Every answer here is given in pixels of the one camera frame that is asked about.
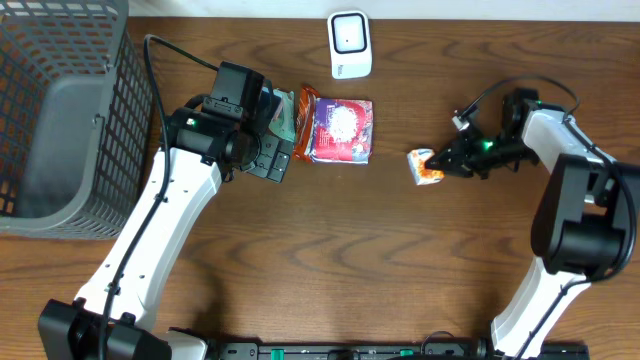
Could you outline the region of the orange tissue pack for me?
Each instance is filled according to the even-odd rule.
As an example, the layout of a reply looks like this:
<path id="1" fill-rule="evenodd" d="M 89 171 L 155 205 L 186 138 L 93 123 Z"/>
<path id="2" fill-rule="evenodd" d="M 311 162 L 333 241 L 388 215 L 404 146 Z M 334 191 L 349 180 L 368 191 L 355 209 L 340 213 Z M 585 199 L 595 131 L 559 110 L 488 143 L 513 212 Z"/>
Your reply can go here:
<path id="1" fill-rule="evenodd" d="M 434 154 L 435 152 L 429 148 L 414 149 L 407 154 L 409 168 L 416 185 L 431 185 L 444 179 L 445 175 L 442 171 L 426 167 L 427 161 Z"/>

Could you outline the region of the teal green snack packet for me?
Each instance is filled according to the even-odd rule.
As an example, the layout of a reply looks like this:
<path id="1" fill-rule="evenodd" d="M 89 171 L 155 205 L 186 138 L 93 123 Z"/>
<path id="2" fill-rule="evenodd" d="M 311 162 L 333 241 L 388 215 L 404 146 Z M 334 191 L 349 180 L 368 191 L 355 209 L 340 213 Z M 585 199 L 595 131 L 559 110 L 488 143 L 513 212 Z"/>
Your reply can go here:
<path id="1" fill-rule="evenodd" d="M 275 89 L 274 94 L 281 99 L 282 109 L 279 115 L 272 120 L 269 124 L 269 129 L 273 134 L 280 137 L 283 140 L 294 142 L 296 139 L 295 130 L 295 93 L 281 91 Z"/>

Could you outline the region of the red brown snack packet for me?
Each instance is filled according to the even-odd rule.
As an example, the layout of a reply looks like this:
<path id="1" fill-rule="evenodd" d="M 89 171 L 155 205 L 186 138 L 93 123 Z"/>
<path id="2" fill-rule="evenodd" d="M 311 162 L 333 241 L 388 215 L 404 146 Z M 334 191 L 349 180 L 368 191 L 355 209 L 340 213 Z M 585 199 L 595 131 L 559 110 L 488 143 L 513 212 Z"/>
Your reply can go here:
<path id="1" fill-rule="evenodd" d="M 318 97 L 319 93 L 312 86 L 308 84 L 302 86 L 298 100 L 297 117 L 295 120 L 296 139 L 294 142 L 293 154 L 296 158 L 307 163 L 312 162 L 307 148 L 310 144 L 315 102 Z"/>

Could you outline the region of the pink purple snack bag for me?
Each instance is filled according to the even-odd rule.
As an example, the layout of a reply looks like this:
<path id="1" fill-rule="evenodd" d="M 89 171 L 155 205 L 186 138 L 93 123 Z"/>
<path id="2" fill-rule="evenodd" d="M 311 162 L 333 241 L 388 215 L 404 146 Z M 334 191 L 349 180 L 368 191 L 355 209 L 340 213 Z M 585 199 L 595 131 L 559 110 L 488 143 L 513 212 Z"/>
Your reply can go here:
<path id="1" fill-rule="evenodd" d="M 366 165 L 372 140 L 371 101 L 329 98 L 315 101 L 309 150 L 313 162 Z"/>

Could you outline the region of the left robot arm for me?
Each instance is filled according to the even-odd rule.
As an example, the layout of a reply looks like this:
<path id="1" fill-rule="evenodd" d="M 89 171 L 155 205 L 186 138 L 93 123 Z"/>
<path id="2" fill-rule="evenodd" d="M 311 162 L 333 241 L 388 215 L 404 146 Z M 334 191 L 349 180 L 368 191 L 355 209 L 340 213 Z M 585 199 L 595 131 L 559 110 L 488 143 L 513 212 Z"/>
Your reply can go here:
<path id="1" fill-rule="evenodd" d="M 269 131 L 280 97 L 262 74 L 223 62 L 210 94 L 167 121 L 148 182 L 108 256 L 70 304 L 38 320 L 50 359 L 210 359 L 189 330 L 155 336 L 160 300 L 195 220 L 235 171 L 279 183 L 292 144 Z"/>

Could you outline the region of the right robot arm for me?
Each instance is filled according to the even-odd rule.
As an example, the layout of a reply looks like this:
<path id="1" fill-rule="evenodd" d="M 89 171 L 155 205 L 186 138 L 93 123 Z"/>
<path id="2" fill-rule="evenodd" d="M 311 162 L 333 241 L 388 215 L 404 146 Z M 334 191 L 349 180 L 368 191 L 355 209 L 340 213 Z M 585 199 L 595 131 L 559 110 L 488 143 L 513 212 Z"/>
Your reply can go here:
<path id="1" fill-rule="evenodd" d="M 569 305 L 630 263 L 639 232 L 639 168 L 606 154 L 579 129 L 572 111 L 541 101 L 534 89 L 506 94 L 502 109 L 502 128 L 494 137 L 473 123 L 476 105 L 455 115 L 456 138 L 423 167 L 482 179 L 522 161 L 549 171 L 531 226 L 533 260 L 510 303 L 492 320 L 482 354 L 537 359 Z"/>

